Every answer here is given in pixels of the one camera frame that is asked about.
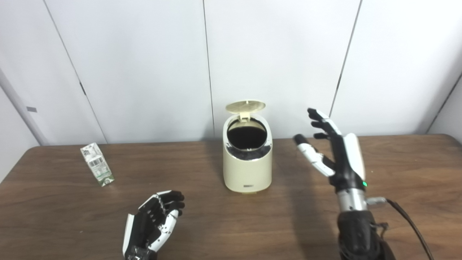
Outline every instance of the open lid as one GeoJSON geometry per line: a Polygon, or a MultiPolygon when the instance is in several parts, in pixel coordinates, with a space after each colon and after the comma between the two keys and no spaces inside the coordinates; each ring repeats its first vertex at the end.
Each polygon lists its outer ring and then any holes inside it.
{"type": "Polygon", "coordinates": [[[250,113],[262,110],[265,106],[265,103],[258,100],[242,100],[227,105],[226,110],[233,114],[239,114],[240,121],[248,122],[250,113]]]}

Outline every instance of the trash can lid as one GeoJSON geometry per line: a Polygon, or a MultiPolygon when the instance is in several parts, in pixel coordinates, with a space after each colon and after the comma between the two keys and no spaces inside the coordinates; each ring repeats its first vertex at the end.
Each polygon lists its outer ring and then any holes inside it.
{"type": "Polygon", "coordinates": [[[242,100],[226,106],[226,110],[233,114],[253,113],[265,108],[266,104],[258,100],[242,100]]]}

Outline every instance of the white wall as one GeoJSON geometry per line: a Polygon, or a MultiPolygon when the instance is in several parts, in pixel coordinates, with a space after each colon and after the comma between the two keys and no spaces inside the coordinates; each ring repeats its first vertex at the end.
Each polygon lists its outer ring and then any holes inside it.
{"type": "Polygon", "coordinates": [[[213,137],[201,0],[46,0],[110,143],[213,137]]]}
{"type": "Polygon", "coordinates": [[[0,70],[0,85],[42,144],[105,143],[42,0],[0,1],[0,70]]]}
{"type": "Polygon", "coordinates": [[[363,1],[332,119],[359,135],[425,133],[462,72],[462,1],[363,1]]]}
{"type": "Polygon", "coordinates": [[[430,134],[447,134],[462,143],[462,80],[459,81],[446,104],[428,131],[430,134]]]}
{"type": "Polygon", "coordinates": [[[363,1],[330,111],[358,7],[3,0],[0,85],[43,144],[220,138],[242,99],[275,138],[316,132],[307,107],[343,132],[424,133],[462,72],[462,2],[363,1]]]}
{"type": "Polygon", "coordinates": [[[229,103],[259,99],[273,137],[312,134],[328,113],[359,0],[205,0],[215,133],[229,103]]]}
{"type": "Polygon", "coordinates": [[[0,182],[38,142],[0,87],[0,182]]]}

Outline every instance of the wooden table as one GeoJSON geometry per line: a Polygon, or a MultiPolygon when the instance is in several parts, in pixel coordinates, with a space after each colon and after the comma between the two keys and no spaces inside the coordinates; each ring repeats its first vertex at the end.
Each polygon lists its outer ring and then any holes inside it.
{"type": "MultiPolygon", "coordinates": [[[[326,141],[313,140],[330,154],[326,141]]],[[[445,135],[360,137],[367,194],[396,200],[435,259],[462,258],[462,147],[445,135]]],[[[127,213],[151,194],[179,190],[184,215],[159,260],[340,259],[334,189],[290,139],[274,141],[273,183],[242,195],[226,189],[220,142],[101,145],[115,182],[100,187],[82,146],[25,153],[0,185],[1,259],[122,260],[127,213]]],[[[398,260],[426,259],[408,223],[390,206],[398,260]]]]}

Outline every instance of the black and white robotic hand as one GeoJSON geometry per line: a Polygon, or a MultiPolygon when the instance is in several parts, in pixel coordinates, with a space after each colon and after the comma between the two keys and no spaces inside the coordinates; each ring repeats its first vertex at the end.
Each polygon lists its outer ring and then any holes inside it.
{"type": "Polygon", "coordinates": [[[319,172],[329,178],[335,187],[339,201],[340,214],[339,247],[342,260],[394,260],[388,244],[377,234],[377,224],[368,204],[387,202],[385,198],[365,199],[365,170],[358,138],[354,134],[345,136],[325,114],[308,109],[313,122],[311,125],[322,129],[323,133],[314,135],[316,139],[330,141],[334,161],[319,153],[303,135],[294,136],[298,149],[319,172]]]}
{"type": "Polygon", "coordinates": [[[157,252],[182,215],[183,200],[181,192],[158,192],[138,208],[136,215],[128,215],[122,248],[125,260],[157,259],[157,252]]]}

